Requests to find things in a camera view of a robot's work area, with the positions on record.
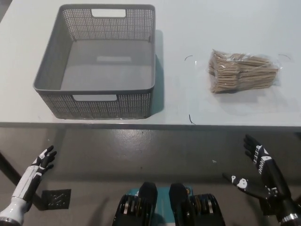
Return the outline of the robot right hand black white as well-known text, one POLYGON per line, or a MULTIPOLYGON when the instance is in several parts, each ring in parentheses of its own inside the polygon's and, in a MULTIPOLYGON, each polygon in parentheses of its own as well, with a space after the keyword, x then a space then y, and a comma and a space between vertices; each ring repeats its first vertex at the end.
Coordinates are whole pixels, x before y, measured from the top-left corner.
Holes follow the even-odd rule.
POLYGON ((300 211, 293 202, 288 184, 265 147, 254 137, 246 134, 244 148, 246 156, 251 159, 260 175, 262 185, 258 186, 246 178, 233 174, 223 173, 222 176, 241 192, 257 198, 264 215, 275 215, 281 222, 291 214, 298 214, 300 211))

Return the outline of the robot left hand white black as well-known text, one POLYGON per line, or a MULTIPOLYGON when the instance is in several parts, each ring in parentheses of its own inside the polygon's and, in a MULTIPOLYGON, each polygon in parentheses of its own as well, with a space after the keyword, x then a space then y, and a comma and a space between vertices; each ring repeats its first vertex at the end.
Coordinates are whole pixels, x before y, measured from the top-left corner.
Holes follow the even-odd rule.
POLYGON ((26 169, 12 194, 13 198, 22 199, 27 203, 32 201, 42 177, 54 166, 52 162, 55 159, 57 151, 54 151, 53 149, 53 145, 46 148, 26 169))

